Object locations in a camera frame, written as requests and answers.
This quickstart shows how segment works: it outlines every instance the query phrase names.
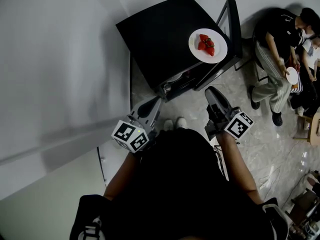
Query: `tiled floor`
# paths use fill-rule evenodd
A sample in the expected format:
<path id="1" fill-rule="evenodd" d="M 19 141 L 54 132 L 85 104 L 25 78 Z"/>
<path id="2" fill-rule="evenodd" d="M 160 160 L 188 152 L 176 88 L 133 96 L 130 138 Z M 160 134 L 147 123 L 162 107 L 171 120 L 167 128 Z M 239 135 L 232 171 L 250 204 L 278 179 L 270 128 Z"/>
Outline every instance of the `tiled floor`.
<path id="1" fill-rule="evenodd" d="M 262 199 L 276 197 L 282 208 L 286 200 L 290 200 L 305 188 L 303 176 L 309 170 L 320 169 L 320 148 L 292 139 L 297 133 L 298 125 L 303 122 L 298 120 L 288 105 L 282 110 L 282 127 L 273 124 L 267 100 L 261 102 L 260 109 L 251 108 L 247 86 L 257 82 L 253 67 L 253 63 L 250 63 L 239 71 L 230 68 L 210 85 L 224 94 L 233 107 L 241 107 L 254 120 L 254 126 L 243 137 L 238 147 L 257 186 L 260 187 L 261 183 L 269 178 L 265 187 L 259 190 Z M 260 76 L 265 74 L 261 69 L 258 70 Z M 159 125 L 167 118 L 176 119 L 183 116 L 189 128 L 208 139 L 204 129 L 208 122 L 205 89 L 190 90 L 165 103 Z M 136 64 L 133 67 L 132 93 L 133 104 L 154 95 Z"/>

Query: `white plate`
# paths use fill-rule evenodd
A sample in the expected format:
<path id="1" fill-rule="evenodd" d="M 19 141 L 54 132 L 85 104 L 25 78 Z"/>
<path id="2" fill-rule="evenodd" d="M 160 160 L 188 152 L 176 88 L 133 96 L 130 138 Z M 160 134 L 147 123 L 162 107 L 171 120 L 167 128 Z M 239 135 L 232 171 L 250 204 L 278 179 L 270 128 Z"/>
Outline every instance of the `white plate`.
<path id="1" fill-rule="evenodd" d="M 200 34 L 207 35 L 214 43 L 214 55 L 209 55 L 205 50 L 198 50 Z M 222 61 L 228 52 L 226 40 L 216 31 L 209 28 L 200 28 L 194 31 L 189 37 L 189 48 L 192 54 L 205 63 L 218 63 Z"/>
<path id="2" fill-rule="evenodd" d="M 296 85 L 299 80 L 298 72 L 293 67 L 288 67 L 286 70 L 289 72 L 289 74 L 285 74 L 286 79 L 290 84 Z"/>

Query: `black shirt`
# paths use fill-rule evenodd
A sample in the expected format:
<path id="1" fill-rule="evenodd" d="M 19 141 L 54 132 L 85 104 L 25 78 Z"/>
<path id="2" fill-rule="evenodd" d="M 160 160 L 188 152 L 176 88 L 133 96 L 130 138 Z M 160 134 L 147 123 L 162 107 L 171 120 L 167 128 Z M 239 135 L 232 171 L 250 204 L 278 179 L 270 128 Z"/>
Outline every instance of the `black shirt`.
<path id="1" fill-rule="evenodd" d="M 124 193 L 112 201 L 99 195 L 80 199 L 71 240 L 97 216 L 107 240 L 274 239 L 261 205 L 223 177 L 199 133 L 162 132 L 142 152 L 138 174 Z"/>
<path id="2" fill-rule="evenodd" d="M 296 15 L 286 9 L 272 9 L 256 26 L 255 36 L 260 44 L 269 48 L 266 34 L 274 37 L 279 56 L 287 62 L 290 57 L 290 46 L 296 48 L 302 38 L 302 29 L 296 29 Z"/>

